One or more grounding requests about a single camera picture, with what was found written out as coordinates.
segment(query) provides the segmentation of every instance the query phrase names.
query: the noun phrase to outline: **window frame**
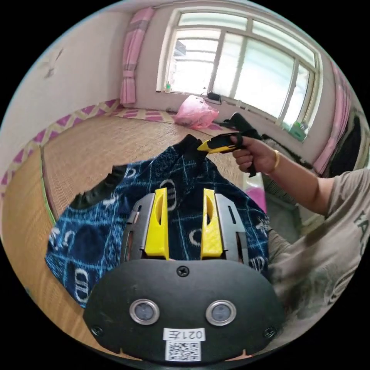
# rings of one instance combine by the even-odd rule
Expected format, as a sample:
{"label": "window frame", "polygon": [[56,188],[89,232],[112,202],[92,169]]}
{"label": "window frame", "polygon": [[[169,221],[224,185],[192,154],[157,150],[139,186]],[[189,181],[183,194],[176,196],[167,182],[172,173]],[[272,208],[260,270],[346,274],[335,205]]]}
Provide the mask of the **window frame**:
{"label": "window frame", "polygon": [[[234,29],[234,28],[230,28],[230,27],[211,26],[211,25],[183,25],[183,26],[179,26],[178,23],[179,23],[180,17],[184,13],[221,13],[221,14],[237,15],[237,16],[240,16],[240,17],[247,18],[247,28],[246,28],[246,30],[240,30],[240,29]],[[276,23],[269,22],[267,19],[265,19],[263,17],[257,16],[257,15],[252,15],[252,14],[243,14],[243,13],[233,12],[232,10],[225,11],[225,10],[220,10],[220,9],[217,9],[217,8],[212,8],[212,9],[210,9],[210,8],[209,9],[195,9],[195,8],[193,8],[193,9],[188,9],[187,10],[187,9],[182,8],[182,9],[178,9],[176,11],[176,14],[175,14],[173,20],[174,20],[174,22],[172,23],[173,27],[171,29],[170,42],[168,42],[167,48],[166,48],[166,58],[165,58],[166,63],[164,63],[163,71],[162,71],[161,86],[162,86],[163,90],[165,89],[165,85],[166,85],[166,82],[168,80],[170,62],[171,62],[171,59],[173,57],[172,54],[173,54],[173,50],[175,48],[175,43],[176,43],[176,40],[177,40],[176,39],[177,31],[208,29],[208,30],[218,30],[218,31],[221,32],[220,37],[218,39],[218,46],[217,46],[217,50],[216,50],[216,54],[215,54],[215,59],[214,59],[214,62],[213,62],[214,68],[213,68],[211,79],[210,79],[210,82],[209,82],[209,85],[208,85],[208,91],[212,91],[213,86],[214,86],[214,82],[215,82],[215,78],[216,78],[216,72],[217,72],[217,68],[219,66],[219,62],[220,62],[221,51],[222,51],[222,46],[224,44],[225,35],[226,35],[226,33],[236,34],[236,35],[240,35],[240,36],[244,37],[243,44],[242,44],[242,49],[241,49],[241,54],[240,54],[241,56],[240,56],[239,62],[238,62],[238,70],[241,70],[241,68],[242,68],[244,57],[245,57],[245,50],[246,50],[246,47],[247,47],[248,40],[253,39],[253,40],[256,40],[256,41],[263,42],[263,43],[265,43],[265,44],[267,44],[271,47],[274,47],[274,48],[278,49],[279,51],[282,51],[285,54],[291,56],[294,59],[292,77],[291,77],[291,81],[290,81],[290,84],[289,84],[289,90],[288,90],[288,93],[287,93],[287,97],[286,97],[286,100],[284,102],[284,106],[283,106],[283,108],[280,112],[279,117],[274,117],[274,116],[272,116],[272,115],[270,115],[270,114],[268,114],[268,113],[266,113],[266,112],[264,112],[264,111],[262,111],[262,110],[260,110],[256,107],[252,106],[252,105],[249,105],[249,104],[244,103],[244,102],[237,101],[234,98],[230,98],[230,97],[227,97],[227,96],[222,96],[222,100],[225,101],[226,103],[230,104],[230,105],[234,105],[234,106],[240,107],[242,109],[245,109],[247,111],[256,113],[258,115],[261,115],[261,116],[265,117],[266,119],[275,123],[277,126],[281,127],[282,124],[283,124],[283,117],[285,117],[285,114],[288,110],[289,103],[290,103],[291,97],[293,95],[294,88],[296,86],[299,65],[302,65],[304,68],[306,68],[309,71],[309,79],[308,79],[308,84],[307,84],[306,95],[304,97],[302,108],[301,108],[300,113],[298,115],[297,121],[298,122],[306,122],[307,124],[309,123],[309,121],[312,117],[315,105],[316,105],[315,103],[316,103],[317,97],[318,97],[319,75],[320,75],[319,55],[318,55],[318,52],[311,45],[309,45],[307,42],[304,42],[301,39],[299,39],[299,37],[297,37],[297,35],[295,35],[293,32],[287,32],[287,30],[283,29],[283,27],[279,27]],[[254,21],[264,23],[264,24],[266,24],[270,27],[273,27],[273,28],[275,28],[279,31],[282,31],[282,32],[288,34],[290,37],[293,37],[294,39],[296,39],[298,42],[302,43],[309,50],[311,50],[312,53],[314,54],[315,66],[313,67],[309,62],[305,61],[301,56],[296,54],[294,51],[286,48],[285,46],[283,46],[283,45],[281,45],[281,44],[279,44],[279,43],[277,43],[277,42],[275,42],[271,39],[268,39],[266,37],[254,34],[252,32]],[[192,37],[191,39],[207,40],[209,38]],[[239,80],[237,78],[235,78],[234,83],[233,83],[233,87],[231,89],[232,93],[235,93],[238,81]],[[173,91],[173,92],[174,93],[181,93],[181,94],[186,93],[186,91]]]}

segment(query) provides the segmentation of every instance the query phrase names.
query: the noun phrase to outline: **qr code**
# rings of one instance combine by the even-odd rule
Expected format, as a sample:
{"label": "qr code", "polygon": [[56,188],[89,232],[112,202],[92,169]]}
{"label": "qr code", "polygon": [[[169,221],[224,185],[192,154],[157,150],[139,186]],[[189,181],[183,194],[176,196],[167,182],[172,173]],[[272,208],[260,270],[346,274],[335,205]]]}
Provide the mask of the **qr code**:
{"label": "qr code", "polygon": [[166,343],[167,361],[200,361],[200,342]]}

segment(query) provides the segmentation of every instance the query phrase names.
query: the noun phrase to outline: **gold bracelet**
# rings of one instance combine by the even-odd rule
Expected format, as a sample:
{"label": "gold bracelet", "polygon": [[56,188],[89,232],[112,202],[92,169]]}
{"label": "gold bracelet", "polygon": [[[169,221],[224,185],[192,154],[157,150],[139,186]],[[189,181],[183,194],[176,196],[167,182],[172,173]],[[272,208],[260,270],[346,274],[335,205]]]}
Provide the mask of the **gold bracelet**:
{"label": "gold bracelet", "polygon": [[280,153],[278,150],[274,149],[274,152],[275,152],[275,165],[274,165],[274,168],[272,169],[272,171],[270,171],[269,173],[266,173],[265,175],[270,175],[272,174],[276,168],[278,167],[279,163],[280,163]]}

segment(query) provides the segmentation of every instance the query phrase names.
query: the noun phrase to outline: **white wall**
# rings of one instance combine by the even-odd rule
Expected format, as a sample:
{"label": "white wall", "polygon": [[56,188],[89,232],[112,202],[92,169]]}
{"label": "white wall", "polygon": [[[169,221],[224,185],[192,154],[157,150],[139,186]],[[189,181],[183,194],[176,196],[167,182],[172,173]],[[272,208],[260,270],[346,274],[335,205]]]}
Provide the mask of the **white wall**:
{"label": "white wall", "polygon": [[[210,2],[197,2],[196,6],[209,6],[211,4],[212,3]],[[176,111],[187,97],[187,95],[183,94],[155,92],[161,47],[169,19],[174,9],[177,7],[183,8],[185,6],[186,3],[182,3],[181,5],[159,8],[150,22],[137,67],[137,102],[135,104],[135,107],[137,108],[160,110],[172,109]],[[230,8],[231,7],[244,11],[246,10],[245,7],[239,7],[237,5],[230,6]],[[255,10],[254,13],[267,17],[266,13],[258,13],[258,11]],[[278,22],[278,19],[273,15],[271,15],[270,18],[275,22]],[[297,29],[293,29],[289,24],[284,24],[284,26],[297,32]],[[300,36],[307,38],[303,33],[300,34]],[[335,85],[331,63],[321,47],[319,45],[315,45],[315,47],[322,52],[321,59],[323,64],[324,83],[322,86],[322,99],[318,106],[315,121],[309,131],[308,137],[303,143],[292,138],[287,132],[267,121],[265,118],[245,110],[240,110],[240,113],[243,114],[251,125],[253,125],[260,133],[265,133],[275,138],[281,144],[285,145],[311,163],[318,157],[328,141],[331,133],[331,124],[333,122],[335,108]],[[222,106],[215,105],[215,108],[220,111],[218,117],[220,120],[230,118],[235,111],[238,111],[236,107],[226,105],[225,103],[223,103]]]}
{"label": "white wall", "polygon": [[[0,130],[0,178],[38,132],[78,109],[119,97],[130,13],[105,12],[66,34],[30,70]],[[54,75],[45,79],[59,51]]]}

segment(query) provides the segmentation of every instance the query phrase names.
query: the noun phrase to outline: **pink plastic bag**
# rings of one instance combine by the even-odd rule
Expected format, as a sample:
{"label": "pink plastic bag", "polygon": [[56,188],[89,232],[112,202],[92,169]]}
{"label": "pink plastic bag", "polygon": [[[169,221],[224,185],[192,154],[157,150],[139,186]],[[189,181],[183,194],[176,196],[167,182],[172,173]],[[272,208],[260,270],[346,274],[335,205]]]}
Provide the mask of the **pink plastic bag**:
{"label": "pink plastic bag", "polygon": [[190,95],[175,116],[175,123],[192,129],[207,128],[218,116],[219,111],[210,107],[203,98]]}

